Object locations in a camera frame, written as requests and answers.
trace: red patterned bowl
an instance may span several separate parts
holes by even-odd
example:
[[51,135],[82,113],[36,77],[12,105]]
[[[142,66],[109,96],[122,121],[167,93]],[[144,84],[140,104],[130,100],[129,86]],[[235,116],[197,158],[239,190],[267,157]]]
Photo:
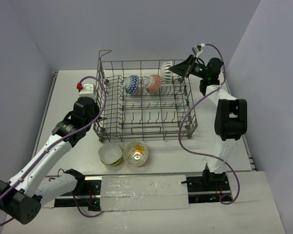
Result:
[[145,78],[145,88],[150,94],[155,94],[161,86],[162,79],[159,75],[151,75]]

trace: blue and white bowl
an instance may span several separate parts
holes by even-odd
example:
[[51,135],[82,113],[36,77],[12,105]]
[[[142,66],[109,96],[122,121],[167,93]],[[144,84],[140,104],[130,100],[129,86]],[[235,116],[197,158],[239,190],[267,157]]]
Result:
[[136,75],[124,79],[124,88],[129,95],[135,95],[138,91],[139,77]]

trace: gray wall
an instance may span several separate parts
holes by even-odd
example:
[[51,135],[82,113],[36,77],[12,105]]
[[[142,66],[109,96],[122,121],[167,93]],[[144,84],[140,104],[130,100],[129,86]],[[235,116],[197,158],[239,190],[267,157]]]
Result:
[[[231,59],[260,0],[13,0],[54,70],[95,69],[106,59],[186,59],[213,43]],[[216,56],[205,50],[204,59]]]
[[232,93],[248,101],[247,141],[293,234],[293,0],[262,0],[228,66]]
[[[51,77],[11,2],[0,0],[1,180],[7,181],[31,157]],[[0,222],[5,216],[0,211]]]

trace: dish rack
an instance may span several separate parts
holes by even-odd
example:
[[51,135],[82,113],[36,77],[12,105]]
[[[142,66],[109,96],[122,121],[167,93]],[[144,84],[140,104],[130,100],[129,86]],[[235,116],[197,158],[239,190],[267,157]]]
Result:
[[[160,73],[166,60],[103,61],[111,50],[101,50],[98,58],[97,78],[107,91],[107,101],[101,119],[94,124],[99,141],[105,140],[167,140],[178,139],[179,126],[193,105],[189,79],[173,74],[171,84],[161,84],[155,94],[144,88],[144,79]],[[173,65],[183,60],[172,60]],[[123,87],[124,78],[139,76],[138,92],[130,96]],[[97,87],[97,104],[102,108],[103,91]],[[182,136],[191,138],[198,123],[195,111],[188,116]]]

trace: cable connector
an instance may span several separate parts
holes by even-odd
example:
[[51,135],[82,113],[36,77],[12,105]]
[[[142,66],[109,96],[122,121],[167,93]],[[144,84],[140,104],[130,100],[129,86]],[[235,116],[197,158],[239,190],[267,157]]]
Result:
[[80,92],[83,89],[83,85],[80,84],[80,83],[77,83],[77,87],[76,88],[78,89],[78,92]]

